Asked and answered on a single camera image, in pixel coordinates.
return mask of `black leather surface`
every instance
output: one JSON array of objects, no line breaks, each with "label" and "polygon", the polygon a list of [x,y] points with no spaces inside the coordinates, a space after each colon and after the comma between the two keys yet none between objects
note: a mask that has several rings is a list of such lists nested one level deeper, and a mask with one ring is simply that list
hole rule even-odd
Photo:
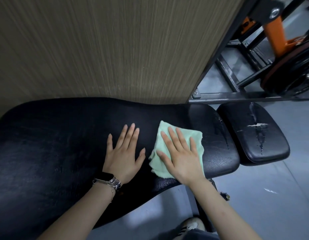
[{"label": "black leather surface", "polygon": [[[140,128],[136,154],[149,157],[160,121],[200,130],[207,178],[235,171],[240,163],[226,126],[208,105],[145,105],[108,98],[33,101],[0,120],[0,238],[33,238],[77,202],[102,167],[109,133],[116,143],[125,124]],[[121,188],[96,226],[136,209],[178,185],[151,173],[146,158]]]},{"label": "black leather surface", "polygon": [[224,120],[243,165],[266,164],[287,158],[290,147],[279,126],[259,104],[226,103],[217,112]]}]

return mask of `brown wall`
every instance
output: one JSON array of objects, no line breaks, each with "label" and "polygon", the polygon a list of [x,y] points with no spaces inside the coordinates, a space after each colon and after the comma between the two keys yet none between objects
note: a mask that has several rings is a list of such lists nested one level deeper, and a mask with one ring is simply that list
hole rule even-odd
[{"label": "brown wall", "polygon": [[0,0],[0,116],[109,96],[185,103],[242,0]]}]

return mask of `person's left hand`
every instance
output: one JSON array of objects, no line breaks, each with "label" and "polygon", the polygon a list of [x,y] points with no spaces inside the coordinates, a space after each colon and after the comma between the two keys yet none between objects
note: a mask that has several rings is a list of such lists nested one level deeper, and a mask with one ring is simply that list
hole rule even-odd
[{"label": "person's left hand", "polygon": [[139,136],[139,128],[135,129],[135,124],[125,125],[117,141],[115,149],[112,147],[112,135],[109,134],[107,140],[107,153],[103,165],[103,172],[113,174],[120,180],[121,185],[128,183],[142,166],[145,159],[145,148],[143,148],[137,160],[135,160],[136,142]]}]

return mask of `sneaker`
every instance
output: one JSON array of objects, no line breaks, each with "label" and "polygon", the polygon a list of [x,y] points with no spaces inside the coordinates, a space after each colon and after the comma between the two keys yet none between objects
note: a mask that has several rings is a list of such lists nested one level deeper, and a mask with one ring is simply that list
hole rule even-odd
[{"label": "sneaker", "polygon": [[199,229],[202,231],[206,231],[206,228],[204,227],[203,222],[197,218],[189,218],[188,220],[185,220],[182,224],[182,229],[179,232],[179,234],[173,239],[173,240],[181,240],[184,238],[185,234],[192,229]]}]

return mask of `smartwatch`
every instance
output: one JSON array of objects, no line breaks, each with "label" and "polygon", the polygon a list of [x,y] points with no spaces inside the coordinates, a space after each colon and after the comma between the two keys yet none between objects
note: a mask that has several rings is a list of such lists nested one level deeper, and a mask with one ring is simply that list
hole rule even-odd
[{"label": "smartwatch", "polygon": [[95,178],[94,178],[92,184],[94,185],[96,182],[110,185],[116,190],[116,192],[121,187],[121,182],[119,181],[119,179],[114,177],[114,175],[111,174],[111,173],[98,172],[95,175]]}]

